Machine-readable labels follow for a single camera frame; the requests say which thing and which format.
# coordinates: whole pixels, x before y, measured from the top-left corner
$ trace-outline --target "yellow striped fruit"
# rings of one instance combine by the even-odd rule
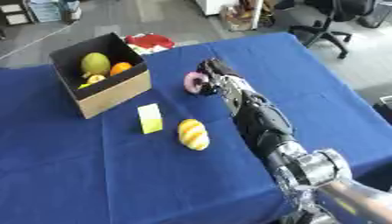
[[[210,139],[204,125],[195,120],[184,120],[178,126],[179,141],[195,151],[203,151],[210,144]]]

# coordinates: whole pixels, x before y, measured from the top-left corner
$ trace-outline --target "brown box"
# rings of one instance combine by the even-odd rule
[[[111,66],[118,62],[129,62],[133,67],[78,89],[86,83],[81,77],[81,61],[89,53],[103,53],[109,58]],[[87,119],[151,89],[150,72],[143,58],[114,33],[58,50],[51,53],[51,58],[60,80]]]

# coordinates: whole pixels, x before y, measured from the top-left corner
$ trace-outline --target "red object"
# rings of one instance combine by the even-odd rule
[[[146,49],[154,46],[162,46],[169,49],[174,47],[174,42],[169,38],[157,34],[146,34],[145,36],[138,38],[127,36],[125,41],[127,44],[141,46]]]

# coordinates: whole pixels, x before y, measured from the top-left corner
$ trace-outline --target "yellow block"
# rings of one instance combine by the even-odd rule
[[[140,123],[144,134],[149,134],[162,130],[164,125],[162,116],[159,112],[159,107],[156,103],[137,108],[139,113]]]

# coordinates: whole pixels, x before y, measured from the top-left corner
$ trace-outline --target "toy fruit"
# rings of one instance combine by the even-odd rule
[[[94,83],[97,83],[98,81],[103,81],[105,78],[105,76],[101,75],[101,74],[94,74],[91,75],[90,78],[88,78],[87,80],[87,84],[91,85]]]
[[[203,73],[191,72],[185,75],[184,88],[188,93],[199,94],[203,83],[208,82],[208,76]]]
[[[112,70],[110,70],[110,75],[120,74],[123,71],[126,71],[126,70],[131,69],[131,68],[132,68],[132,65],[130,63],[128,63],[128,62],[120,62],[120,63],[115,64],[112,67]]]
[[[178,126],[178,139],[191,150],[203,151],[210,144],[204,125],[195,120],[184,120]]]
[[[84,74],[105,75],[110,71],[110,61],[108,57],[99,52],[91,52],[81,61],[81,70]]]
[[[91,84],[81,84],[78,89],[89,87]]]

